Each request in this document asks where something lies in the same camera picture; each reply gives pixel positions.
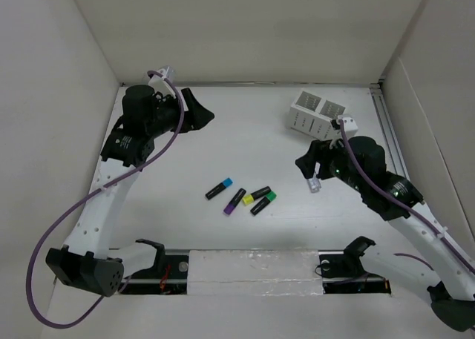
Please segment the clear blue cap marker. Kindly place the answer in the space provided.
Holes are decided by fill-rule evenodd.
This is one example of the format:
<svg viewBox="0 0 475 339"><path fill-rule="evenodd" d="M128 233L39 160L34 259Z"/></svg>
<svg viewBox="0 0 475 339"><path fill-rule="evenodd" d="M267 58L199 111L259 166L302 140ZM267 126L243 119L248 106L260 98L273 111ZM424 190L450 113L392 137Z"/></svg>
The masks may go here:
<svg viewBox="0 0 475 339"><path fill-rule="evenodd" d="M310 178L306 179L306 181L311 193L317 193L321 190L320 180L318 179L316 172L314 172Z"/></svg>

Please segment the green cap black highlighter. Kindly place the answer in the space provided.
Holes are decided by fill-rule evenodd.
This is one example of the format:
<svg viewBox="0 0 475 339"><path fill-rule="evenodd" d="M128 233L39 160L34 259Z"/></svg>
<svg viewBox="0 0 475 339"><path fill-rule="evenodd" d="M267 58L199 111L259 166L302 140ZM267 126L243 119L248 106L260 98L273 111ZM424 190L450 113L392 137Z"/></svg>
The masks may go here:
<svg viewBox="0 0 475 339"><path fill-rule="evenodd" d="M274 191L270 191L266 196L262 197L261 200L251 209L250 213L255 216L259 214L262 210L265 209L271 202L273 202L277 197L277 194Z"/></svg>

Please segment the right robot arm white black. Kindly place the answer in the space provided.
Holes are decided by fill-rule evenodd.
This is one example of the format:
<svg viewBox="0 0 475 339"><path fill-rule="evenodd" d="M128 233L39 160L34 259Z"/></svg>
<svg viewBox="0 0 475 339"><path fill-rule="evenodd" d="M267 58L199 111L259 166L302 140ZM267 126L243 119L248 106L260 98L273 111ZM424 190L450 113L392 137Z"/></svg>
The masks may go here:
<svg viewBox="0 0 475 339"><path fill-rule="evenodd" d="M323 277L354 281L374 274L392 280L426 302L449 328L474 328L474 261L431 214L410 181L387 170L383 147L367 136L314 140L295 164L307 179L336 178L351 187L424 258L386 253L374 240L359 236L340 254L320 258Z"/></svg>

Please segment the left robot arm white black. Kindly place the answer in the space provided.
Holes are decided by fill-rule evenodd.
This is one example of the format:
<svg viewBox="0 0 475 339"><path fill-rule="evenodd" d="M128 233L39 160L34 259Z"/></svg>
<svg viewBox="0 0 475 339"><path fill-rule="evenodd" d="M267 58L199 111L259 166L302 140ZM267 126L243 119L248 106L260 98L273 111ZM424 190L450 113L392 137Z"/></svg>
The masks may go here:
<svg viewBox="0 0 475 339"><path fill-rule="evenodd" d="M100 153L99 193L86 202L63 246L47 253L46 263L62 284L110 297L125 277L139 271L157 277L165 270L165 247L160 243L139 239L116 250L110 244L122 205L139 176L137 170L154 151L154 140L168 131L200 130L214 119L189 88L182 89L181 95L186 111L176 96L149 85L126 89L122 116Z"/></svg>

